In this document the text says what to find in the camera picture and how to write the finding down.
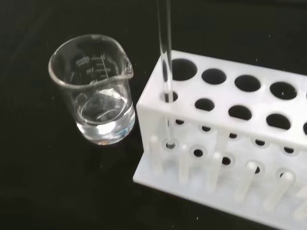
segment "beaker rim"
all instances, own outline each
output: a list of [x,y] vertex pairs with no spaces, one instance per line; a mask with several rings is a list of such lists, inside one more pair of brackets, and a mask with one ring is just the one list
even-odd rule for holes
[[[125,58],[126,62],[127,62],[127,66],[126,68],[121,72],[120,75],[116,75],[107,79],[103,79],[100,81],[97,81],[93,84],[86,84],[86,85],[74,85],[74,84],[69,84],[67,82],[62,81],[61,79],[59,79],[56,74],[53,71],[52,68],[52,60],[55,58],[55,55],[57,54],[57,52],[66,44],[74,41],[74,40],[78,40],[81,38],[85,38],[85,37],[91,37],[92,39],[98,39],[101,38],[102,40],[108,40],[110,42],[113,42],[119,49],[119,51],[121,52],[122,56]],[[80,90],[80,89],[88,89],[88,88],[92,88],[92,87],[96,87],[99,85],[103,85],[106,84],[110,81],[114,81],[114,80],[123,80],[123,79],[130,79],[133,76],[133,69],[132,69],[132,64],[130,63],[126,52],[124,51],[123,47],[120,45],[120,43],[118,41],[116,41],[114,38],[106,36],[106,35],[102,35],[102,34],[85,34],[85,35],[81,35],[75,38],[72,38],[68,41],[66,41],[65,43],[63,43],[62,45],[60,45],[57,50],[52,54],[49,63],[48,63],[48,72],[49,75],[51,77],[51,79],[59,86],[63,87],[63,88],[67,88],[67,89],[74,89],[74,90]]]

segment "black background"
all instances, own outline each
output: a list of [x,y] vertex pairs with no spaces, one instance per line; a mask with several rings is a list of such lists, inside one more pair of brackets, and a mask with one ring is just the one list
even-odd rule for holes
[[[172,30],[175,50],[307,74],[302,3],[173,0]],[[47,63],[83,34],[124,47],[136,104],[159,57],[155,0],[0,3],[1,228],[269,229],[133,183],[138,124],[114,146],[82,137]]]

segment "stirring rod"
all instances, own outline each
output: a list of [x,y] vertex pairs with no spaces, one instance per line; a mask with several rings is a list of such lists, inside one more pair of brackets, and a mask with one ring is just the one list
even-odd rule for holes
[[[159,23],[159,40],[160,53],[163,70],[164,81],[164,96],[165,101],[172,103],[173,98],[173,73],[172,73],[172,57],[171,57],[171,18],[170,18],[170,0],[157,0],[158,7],[158,23]],[[174,141],[174,120],[172,118],[165,118],[166,126],[166,146],[169,149],[175,147]]]

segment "clear liquid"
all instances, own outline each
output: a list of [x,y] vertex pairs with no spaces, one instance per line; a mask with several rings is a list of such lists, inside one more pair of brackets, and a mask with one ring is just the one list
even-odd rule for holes
[[135,112],[122,86],[113,85],[92,95],[79,95],[75,101],[77,127],[88,140],[114,144],[125,138],[133,128]]

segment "glass beaker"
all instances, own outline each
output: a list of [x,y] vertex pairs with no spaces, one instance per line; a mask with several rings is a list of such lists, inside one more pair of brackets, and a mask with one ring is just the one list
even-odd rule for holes
[[133,69],[116,40],[89,34],[67,41],[52,55],[48,70],[86,139],[109,145],[130,133]]

